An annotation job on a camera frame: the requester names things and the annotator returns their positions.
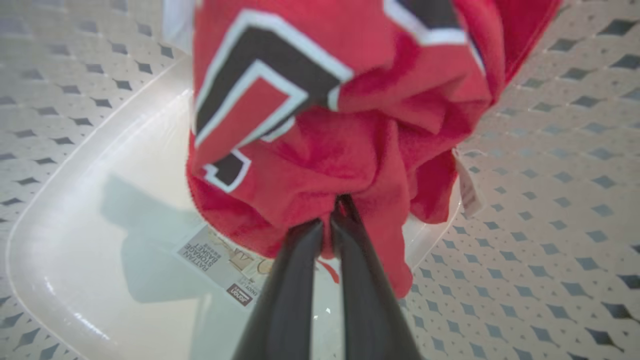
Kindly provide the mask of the paper product label sticker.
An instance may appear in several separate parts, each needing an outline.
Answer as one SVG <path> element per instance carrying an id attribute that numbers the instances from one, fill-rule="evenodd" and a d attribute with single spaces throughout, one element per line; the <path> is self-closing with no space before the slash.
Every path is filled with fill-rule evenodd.
<path id="1" fill-rule="evenodd" d="M 174 253 L 247 310 L 255 307 L 274 265 L 273 259 L 238 246 L 206 223 L 186 235 Z"/>

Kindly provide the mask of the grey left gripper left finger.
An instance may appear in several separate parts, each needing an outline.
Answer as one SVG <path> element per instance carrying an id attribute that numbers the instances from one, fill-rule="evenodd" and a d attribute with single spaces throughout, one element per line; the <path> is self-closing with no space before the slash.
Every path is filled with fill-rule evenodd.
<path id="1" fill-rule="evenodd" d="M 288 230 L 231 360 L 310 360 L 323 221 Z"/>

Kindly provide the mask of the red jersey with black-white print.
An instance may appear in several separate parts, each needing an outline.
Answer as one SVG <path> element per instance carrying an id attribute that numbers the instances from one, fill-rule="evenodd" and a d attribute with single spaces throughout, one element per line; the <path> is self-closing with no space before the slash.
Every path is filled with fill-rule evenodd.
<path id="1" fill-rule="evenodd" d="M 563 0 L 195 0 L 186 178 L 201 216 L 274 258 L 352 197 L 398 298 L 409 215 L 444 223 L 453 153 Z"/>

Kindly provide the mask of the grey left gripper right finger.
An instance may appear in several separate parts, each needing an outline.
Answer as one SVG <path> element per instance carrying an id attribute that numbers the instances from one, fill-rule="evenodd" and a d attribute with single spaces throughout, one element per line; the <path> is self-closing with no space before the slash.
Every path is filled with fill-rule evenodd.
<path id="1" fill-rule="evenodd" d="M 342 274 L 344 360 L 422 360 L 349 194 L 336 198 L 330 234 Z"/>

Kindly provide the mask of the white fabric care label tag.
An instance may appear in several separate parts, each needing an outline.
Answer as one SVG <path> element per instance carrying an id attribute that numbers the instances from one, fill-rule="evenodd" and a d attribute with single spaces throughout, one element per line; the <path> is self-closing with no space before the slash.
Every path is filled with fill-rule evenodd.
<path id="1" fill-rule="evenodd" d="M 478 187 L 473 175 L 464 164 L 463 157 L 457 148 L 453 148 L 455 170 L 458 175 L 461 204 L 466 217 L 475 217 L 486 208 L 486 199 Z"/>

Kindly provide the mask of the white perforated laundry basket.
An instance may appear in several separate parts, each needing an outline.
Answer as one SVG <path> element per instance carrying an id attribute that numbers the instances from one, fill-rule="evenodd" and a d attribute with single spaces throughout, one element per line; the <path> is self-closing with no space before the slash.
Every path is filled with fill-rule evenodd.
<path id="1" fill-rule="evenodd" d="M 0 360 L 231 360 L 163 0 L 0 0 Z M 404 227 L 424 360 L 640 360 L 640 0 L 563 0 L 461 145 L 485 206 Z"/>

